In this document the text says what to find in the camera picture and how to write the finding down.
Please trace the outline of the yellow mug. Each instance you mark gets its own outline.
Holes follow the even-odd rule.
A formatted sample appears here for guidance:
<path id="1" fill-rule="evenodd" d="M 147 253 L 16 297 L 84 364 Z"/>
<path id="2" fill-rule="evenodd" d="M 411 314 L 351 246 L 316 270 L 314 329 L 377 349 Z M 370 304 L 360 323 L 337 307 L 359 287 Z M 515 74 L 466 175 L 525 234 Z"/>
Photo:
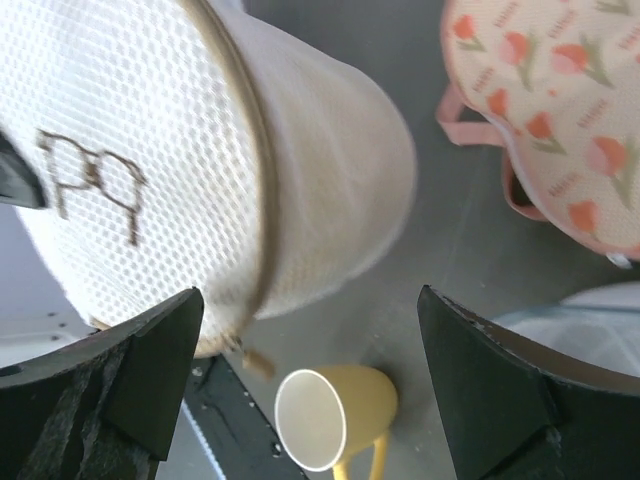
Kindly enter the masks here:
<path id="1" fill-rule="evenodd" d="M 350 462 L 371 447 L 369 477 L 380 480 L 398 410 L 396 387 L 383 372 L 362 365 L 300 369 L 280 383 L 274 420 L 289 457 L 309 472 L 350 477 Z"/>

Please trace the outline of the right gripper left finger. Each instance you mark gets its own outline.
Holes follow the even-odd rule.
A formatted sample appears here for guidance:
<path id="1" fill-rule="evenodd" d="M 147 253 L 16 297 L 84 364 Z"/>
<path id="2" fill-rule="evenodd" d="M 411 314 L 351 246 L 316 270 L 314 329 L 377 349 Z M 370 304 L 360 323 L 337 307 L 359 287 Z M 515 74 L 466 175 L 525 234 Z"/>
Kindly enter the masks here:
<path id="1" fill-rule="evenodd" d="M 184 290 L 1 370 L 4 479 L 153 479 L 168 457 L 204 312 Z"/>

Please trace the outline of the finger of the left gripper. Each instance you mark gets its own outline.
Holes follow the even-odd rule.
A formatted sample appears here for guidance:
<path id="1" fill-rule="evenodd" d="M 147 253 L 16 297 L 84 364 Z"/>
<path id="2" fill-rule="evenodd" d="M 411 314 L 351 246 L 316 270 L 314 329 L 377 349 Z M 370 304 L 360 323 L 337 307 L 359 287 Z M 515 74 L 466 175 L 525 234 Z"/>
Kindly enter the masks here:
<path id="1" fill-rule="evenodd" d="M 3 204 L 29 209 L 45 208 L 45 192 L 38 176 L 9 139 L 0 139 L 0 198 Z"/>

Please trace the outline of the white blue-trimmed mesh laundry bag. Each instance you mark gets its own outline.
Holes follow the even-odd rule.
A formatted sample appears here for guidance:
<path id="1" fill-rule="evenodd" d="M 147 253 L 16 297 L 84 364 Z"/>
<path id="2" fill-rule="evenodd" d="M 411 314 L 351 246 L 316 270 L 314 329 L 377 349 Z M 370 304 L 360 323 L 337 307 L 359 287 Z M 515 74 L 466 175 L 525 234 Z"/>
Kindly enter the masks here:
<path id="1" fill-rule="evenodd" d="M 639 283 L 583 291 L 493 322 L 577 360 L 639 375 Z"/>

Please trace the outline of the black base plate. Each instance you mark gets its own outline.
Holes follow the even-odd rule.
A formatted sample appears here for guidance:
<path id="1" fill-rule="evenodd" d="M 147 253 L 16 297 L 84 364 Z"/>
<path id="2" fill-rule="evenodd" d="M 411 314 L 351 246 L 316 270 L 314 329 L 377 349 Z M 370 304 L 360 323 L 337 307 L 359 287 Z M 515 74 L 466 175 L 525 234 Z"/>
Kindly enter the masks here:
<path id="1" fill-rule="evenodd" d="M 221 479 L 308 478 L 225 357 L 192 363 L 183 411 Z"/>

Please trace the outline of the pink tulip print laundry bag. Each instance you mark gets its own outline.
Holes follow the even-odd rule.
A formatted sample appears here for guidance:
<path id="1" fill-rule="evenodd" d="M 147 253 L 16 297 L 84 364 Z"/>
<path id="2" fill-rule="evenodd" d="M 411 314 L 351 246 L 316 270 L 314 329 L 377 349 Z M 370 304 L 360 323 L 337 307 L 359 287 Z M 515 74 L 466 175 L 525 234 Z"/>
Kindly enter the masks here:
<path id="1" fill-rule="evenodd" d="M 639 5 L 448 1 L 436 118 L 503 151 L 503 191 L 612 263 L 639 258 Z"/>

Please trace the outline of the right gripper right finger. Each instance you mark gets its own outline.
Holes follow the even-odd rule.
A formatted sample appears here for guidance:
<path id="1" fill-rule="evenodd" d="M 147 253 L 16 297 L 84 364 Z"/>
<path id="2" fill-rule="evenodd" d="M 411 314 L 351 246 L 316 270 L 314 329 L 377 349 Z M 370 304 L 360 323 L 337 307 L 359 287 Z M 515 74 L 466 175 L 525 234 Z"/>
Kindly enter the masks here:
<path id="1" fill-rule="evenodd" d="M 458 478 L 638 477 L 639 375 L 562 354 L 428 286 L 417 310 Z"/>

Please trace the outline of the beige cylindrical mesh laundry bag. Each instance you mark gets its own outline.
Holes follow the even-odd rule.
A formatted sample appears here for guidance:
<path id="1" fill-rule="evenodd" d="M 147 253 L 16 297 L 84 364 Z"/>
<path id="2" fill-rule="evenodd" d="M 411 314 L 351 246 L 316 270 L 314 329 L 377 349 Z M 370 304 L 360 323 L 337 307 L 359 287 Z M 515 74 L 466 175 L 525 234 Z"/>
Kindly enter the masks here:
<path id="1" fill-rule="evenodd" d="M 108 329 L 195 287 L 200 358 L 374 265 L 417 177 L 373 80 L 235 1 L 3 2 L 1 133 L 80 316 Z"/>

